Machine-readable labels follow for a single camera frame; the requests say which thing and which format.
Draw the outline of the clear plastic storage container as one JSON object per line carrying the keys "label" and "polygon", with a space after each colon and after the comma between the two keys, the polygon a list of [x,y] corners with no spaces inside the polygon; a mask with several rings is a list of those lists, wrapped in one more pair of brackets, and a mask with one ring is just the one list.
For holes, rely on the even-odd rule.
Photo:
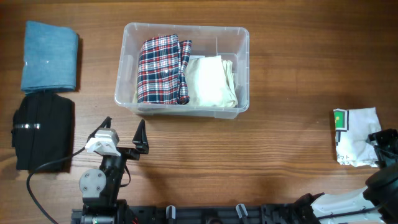
{"label": "clear plastic storage container", "polygon": [[[139,53],[143,43],[153,37],[169,34],[177,34],[180,40],[191,40],[193,58],[219,55],[223,60],[233,62],[237,106],[220,108],[134,102]],[[168,114],[234,119],[249,108],[249,41],[249,32],[243,27],[129,23],[124,28],[114,100],[117,105],[141,115]]]}

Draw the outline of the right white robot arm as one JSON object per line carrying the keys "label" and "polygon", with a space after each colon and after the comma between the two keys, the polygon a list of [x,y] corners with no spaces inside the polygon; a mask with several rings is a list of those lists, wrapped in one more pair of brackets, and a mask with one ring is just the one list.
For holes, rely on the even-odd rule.
{"label": "right white robot arm", "polygon": [[397,130],[369,134],[366,142],[376,143],[379,171],[361,189],[303,196],[293,205],[300,223],[397,223]]}

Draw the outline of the plaid cloth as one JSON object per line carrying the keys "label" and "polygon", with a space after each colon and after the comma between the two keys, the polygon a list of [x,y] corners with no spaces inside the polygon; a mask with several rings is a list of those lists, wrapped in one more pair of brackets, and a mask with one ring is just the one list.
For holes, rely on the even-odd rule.
{"label": "plaid cloth", "polygon": [[137,102],[185,105],[190,101],[185,70],[192,51],[191,40],[177,34],[146,40],[139,54]]}

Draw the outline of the white printed cloth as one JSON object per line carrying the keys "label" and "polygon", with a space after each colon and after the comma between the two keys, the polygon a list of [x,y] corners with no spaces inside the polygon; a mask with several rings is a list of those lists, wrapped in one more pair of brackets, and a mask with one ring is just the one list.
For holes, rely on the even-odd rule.
{"label": "white printed cloth", "polygon": [[333,110],[335,117],[336,160],[344,166],[377,167],[374,144],[368,135],[381,130],[375,108]]}

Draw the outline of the cream cloth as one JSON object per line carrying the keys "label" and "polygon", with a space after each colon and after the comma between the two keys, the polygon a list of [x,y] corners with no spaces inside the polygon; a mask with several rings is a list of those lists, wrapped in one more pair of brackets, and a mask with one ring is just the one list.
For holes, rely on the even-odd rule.
{"label": "cream cloth", "polygon": [[189,60],[185,70],[190,101],[188,106],[235,107],[232,61],[220,56]]}

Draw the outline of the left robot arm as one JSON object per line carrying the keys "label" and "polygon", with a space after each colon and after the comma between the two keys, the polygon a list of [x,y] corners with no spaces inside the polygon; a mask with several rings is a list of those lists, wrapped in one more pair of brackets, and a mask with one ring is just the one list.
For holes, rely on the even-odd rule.
{"label": "left robot arm", "polygon": [[97,169],[87,170],[80,178],[83,208],[72,213],[72,223],[139,223],[127,202],[118,199],[118,193],[127,186],[121,183],[124,173],[129,173],[126,162],[138,161],[140,155],[149,153],[145,121],[141,120],[137,127],[132,139],[134,147],[119,147],[118,142],[110,117],[89,135],[84,149],[101,155],[102,161]]}

